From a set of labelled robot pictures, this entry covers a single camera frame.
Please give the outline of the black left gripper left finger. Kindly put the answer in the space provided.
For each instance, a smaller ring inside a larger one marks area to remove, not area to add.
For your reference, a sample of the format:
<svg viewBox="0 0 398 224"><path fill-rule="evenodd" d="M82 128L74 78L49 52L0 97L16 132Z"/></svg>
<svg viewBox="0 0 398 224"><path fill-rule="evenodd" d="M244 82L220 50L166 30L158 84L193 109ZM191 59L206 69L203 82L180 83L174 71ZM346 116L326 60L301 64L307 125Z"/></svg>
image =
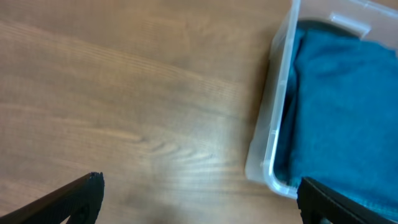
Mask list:
<svg viewBox="0 0 398 224"><path fill-rule="evenodd" d="M1 223L94 224L104 197L103 173L90 172L1 217Z"/></svg>

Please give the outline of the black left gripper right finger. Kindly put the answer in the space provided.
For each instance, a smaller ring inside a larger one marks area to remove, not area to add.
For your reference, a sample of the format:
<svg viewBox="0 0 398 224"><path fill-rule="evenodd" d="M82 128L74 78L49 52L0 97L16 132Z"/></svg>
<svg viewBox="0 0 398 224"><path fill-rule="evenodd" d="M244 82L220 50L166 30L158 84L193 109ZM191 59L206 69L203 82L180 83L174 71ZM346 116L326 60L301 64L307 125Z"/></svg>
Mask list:
<svg viewBox="0 0 398 224"><path fill-rule="evenodd" d="M394 224L315 179L305 177L297 190L303 224L326 220L336 224Z"/></svg>

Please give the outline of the blue denim cloth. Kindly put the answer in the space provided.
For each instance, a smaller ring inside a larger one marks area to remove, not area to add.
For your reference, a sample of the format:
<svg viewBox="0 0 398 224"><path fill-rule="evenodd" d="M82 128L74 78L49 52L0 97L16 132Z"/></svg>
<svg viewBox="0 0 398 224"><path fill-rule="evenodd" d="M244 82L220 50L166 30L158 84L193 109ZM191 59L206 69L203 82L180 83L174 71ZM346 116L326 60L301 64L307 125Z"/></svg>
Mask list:
<svg viewBox="0 0 398 224"><path fill-rule="evenodd" d="M377 42L296 31L274 175L311 177L397 219L397 55Z"/></svg>

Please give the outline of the black cloth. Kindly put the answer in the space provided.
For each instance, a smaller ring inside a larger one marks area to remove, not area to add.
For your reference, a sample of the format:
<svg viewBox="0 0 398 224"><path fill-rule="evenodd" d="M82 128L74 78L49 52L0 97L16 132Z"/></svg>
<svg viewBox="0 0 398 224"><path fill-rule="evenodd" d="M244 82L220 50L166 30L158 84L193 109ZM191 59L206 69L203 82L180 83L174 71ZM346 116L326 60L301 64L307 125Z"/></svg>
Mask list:
<svg viewBox="0 0 398 224"><path fill-rule="evenodd" d="M294 113L295 110L293 100L295 96L295 91L298 87L294 62L300 50L301 41L306 32L309 30L327 32L333 35L358 39L358 35L354 34L353 32L324 21L315 21L309 19L298 21L292 48L292 56L289 65L289 75L287 78L287 88L284 100L284 110L282 113L281 126L290 126L292 123L294 123L293 121L289 121L291 120L291 118L289 118L289 113Z"/></svg>

